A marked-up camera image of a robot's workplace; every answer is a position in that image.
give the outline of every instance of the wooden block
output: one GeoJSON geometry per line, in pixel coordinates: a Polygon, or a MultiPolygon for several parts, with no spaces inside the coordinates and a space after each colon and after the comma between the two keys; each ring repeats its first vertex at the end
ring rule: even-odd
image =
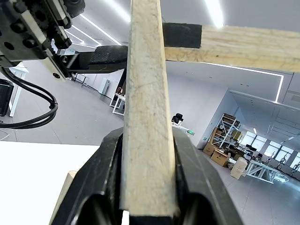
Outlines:
{"type": "Polygon", "coordinates": [[[64,197],[66,196],[66,193],[69,190],[69,187],[71,186],[72,181],[73,181],[76,173],[77,173],[77,171],[69,171],[67,173],[67,177],[66,177],[65,182],[62,186],[60,196],[58,197],[58,200],[56,202],[56,205],[54,207],[54,210],[53,210],[50,222],[49,222],[50,225],[52,224],[52,222],[53,222],[53,220],[56,216],[56,213],[57,213],[58,209],[60,208],[60,204],[62,203],[62,200],[64,200],[64,197]]]}
{"type": "Polygon", "coordinates": [[[169,61],[300,72],[300,33],[203,26],[200,49],[166,47],[165,58],[169,61]]]}
{"type": "Polygon", "coordinates": [[[173,216],[175,155],[159,0],[131,1],[120,207],[173,216]]]}

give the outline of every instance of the ceiling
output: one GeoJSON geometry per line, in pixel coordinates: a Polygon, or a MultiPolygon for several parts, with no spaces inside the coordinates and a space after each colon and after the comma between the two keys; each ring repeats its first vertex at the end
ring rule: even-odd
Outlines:
{"type": "MultiPolygon", "coordinates": [[[[130,23],[121,18],[108,3],[111,0],[85,0],[83,15],[123,45],[128,43],[130,23]]],[[[130,14],[130,0],[113,0],[130,14]]],[[[299,0],[219,0],[224,24],[300,32],[299,0]]],[[[194,23],[213,25],[204,0],[161,0],[162,18],[168,23],[194,23]]],[[[73,24],[103,45],[115,45],[106,35],[78,16],[73,24]]],[[[82,39],[86,45],[97,43],[74,28],[68,31],[82,39]]],[[[300,73],[282,71],[263,72],[278,74],[283,83],[275,104],[280,76],[245,71],[210,64],[167,62],[169,74],[197,78],[200,81],[223,85],[231,90],[237,105],[247,121],[245,129],[256,128],[259,135],[277,143],[300,134],[300,73]]],[[[300,149],[300,137],[284,143],[300,149]]]]}

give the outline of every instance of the led light strip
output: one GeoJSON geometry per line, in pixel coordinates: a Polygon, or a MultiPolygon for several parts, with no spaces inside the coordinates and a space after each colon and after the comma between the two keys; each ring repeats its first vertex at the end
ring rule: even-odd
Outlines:
{"type": "Polygon", "coordinates": [[[210,16],[216,27],[223,27],[223,13],[218,0],[205,0],[210,16]]]}
{"type": "Polygon", "coordinates": [[[120,42],[118,42],[116,39],[114,39],[112,36],[110,36],[108,33],[106,33],[104,30],[102,30],[100,27],[98,27],[96,24],[94,24],[91,20],[86,18],[84,15],[80,14],[80,16],[85,19],[87,22],[89,22],[91,25],[93,25],[97,30],[101,31],[103,34],[105,34],[109,39],[111,39],[114,43],[117,45],[122,45],[120,42]]]}
{"type": "Polygon", "coordinates": [[[76,39],[80,40],[80,41],[81,41],[81,44],[83,44],[83,45],[84,45],[84,41],[83,41],[83,40],[81,40],[79,37],[75,36],[74,34],[70,33],[70,32],[69,32],[69,31],[67,31],[67,30],[65,30],[65,32],[66,32],[66,33],[68,33],[69,35],[71,35],[71,36],[75,37],[76,39]]]}
{"type": "Polygon", "coordinates": [[[113,0],[105,0],[105,1],[119,14],[119,16],[123,20],[125,20],[128,23],[130,22],[130,15],[124,9],[122,9],[122,7],[119,4],[117,4],[113,0]]]}
{"type": "Polygon", "coordinates": [[[73,45],[79,45],[79,46],[83,46],[83,47],[88,47],[88,48],[97,48],[94,46],[89,46],[89,45],[82,45],[82,44],[76,44],[76,43],[72,43],[73,45]]]}
{"type": "Polygon", "coordinates": [[[81,29],[75,27],[74,25],[72,25],[72,27],[73,27],[74,29],[76,29],[77,31],[79,31],[80,33],[82,33],[83,35],[87,36],[87,37],[88,37],[89,39],[91,39],[92,41],[96,42],[96,43],[98,44],[98,46],[101,46],[101,45],[102,45],[100,42],[96,41],[96,40],[95,40],[94,38],[92,38],[90,35],[84,33],[81,29]]]}
{"type": "Polygon", "coordinates": [[[280,76],[280,83],[278,86],[278,91],[277,91],[277,95],[276,95],[276,99],[275,99],[275,103],[278,102],[278,98],[279,98],[279,94],[281,91],[281,87],[282,87],[282,83],[283,83],[283,75],[280,74],[274,74],[274,73],[269,73],[269,72],[264,72],[264,71],[259,71],[259,70],[254,70],[254,69],[247,69],[247,68],[240,68],[240,67],[233,67],[233,66],[227,66],[227,65],[221,65],[221,64],[215,64],[215,63],[208,63],[208,62],[204,62],[205,64],[211,64],[211,65],[215,65],[215,66],[220,66],[220,67],[228,67],[228,68],[234,68],[234,69],[240,69],[240,70],[246,70],[246,71],[251,71],[251,72],[256,72],[256,73],[261,73],[261,74],[269,74],[269,75],[273,75],[273,76],[280,76]]]}

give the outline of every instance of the glass wall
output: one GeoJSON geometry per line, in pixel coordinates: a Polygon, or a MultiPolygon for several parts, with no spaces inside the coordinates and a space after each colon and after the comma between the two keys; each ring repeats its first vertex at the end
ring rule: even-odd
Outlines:
{"type": "Polygon", "coordinates": [[[300,153],[297,154],[296,158],[294,159],[290,167],[293,168],[299,162],[300,162],[300,153]]]}
{"type": "Polygon", "coordinates": [[[252,144],[253,140],[255,139],[255,134],[252,134],[251,132],[247,131],[246,136],[243,138],[242,142],[240,144],[246,145],[246,144],[252,144]]]}
{"type": "Polygon", "coordinates": [[[279,153],[276,155],[275,160],[280,161],[284,156],[285,159],[288,160],[291,154],[293,153],[293,149],[282,146],[279,150],[279,153]]]}
{"type": "Polygon", "coordinates": [[[280,149],[281,145],[277,144],[276,142],[270,142],[269,146],[267,147],[264,155],[266,156],[272,156],[272,158],[274,158],[274,156],[276,156],[278,150],[280,149]]]}
{"type": "Polygon", "coordinates": [[[252,145],[253,148],[256,148],[257,151],[260,151],[264,145],[264,143],[266,142],[266,138],[260,137],[256,134],[253,134],[251,132],[247,132],[246,136],[244,137],[244,139],[242,140],[242,142],[240,144],[242,145],[252,145]]]}
{"type": "Polygon", "coordinates": [[[256,136],[256,138],[254,139],[253,143],[252,143],[252,147],[256,148],[256,151],[260,151],[264,145],[264,143],[266,142],[267,138],[263,138],[260,136],[256,136]]]}

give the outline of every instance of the floor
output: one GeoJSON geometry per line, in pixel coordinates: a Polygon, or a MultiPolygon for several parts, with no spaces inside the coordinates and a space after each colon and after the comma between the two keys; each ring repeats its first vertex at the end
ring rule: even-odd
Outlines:
{"type": "Polygon", "coordinates": [[[300,182],[289,177],[287,183],[267,183],[253,177],[230,176],[230,170],[209,162],[219,172],[227,191],[245,225],[298,225],[300,224],[300,182]]]}
{"type": "MultiPolygon", "coordinates": [[[[110,99],[87,87],[81,87],[79,83],[55,80],[40,62],[27,61],[25,66],[30,71],[26,80],[54,94],[59,110],[54,121],[44,127],[31,130],[7,129],[10,136],[6,141],[99,145],[111,130],[123,126],[123,117],[112,114],[113,109],[108,106],[110,99]]],[[[15,116],[0,117],[0,120],[23,121],[47,109],[44,100],[23,90],[15,116]]],[[[227,168],[209,161],[218,170],[245,225],[299,224],[299,181],[290,178],[288,183],[275,181],[269,184],[248,176],[236,180],[230,176],[227,168]]]]}
{"type": "MultiPolygon", "coordinates": [[[[10,130],[5,141],[99,145],[110,131],[123,126],[122,116],[112,114],[110,99],[77,82],[56,80],[38,61],[24,63],[29,74],[26,80],[49,90],[59,103],[55,119],[46,126],[30,130],[10,130]]],[[[41,115],[48,103],[25,90],[21,91],[13,118],[0,117],[11,123],[41,115]]]]}

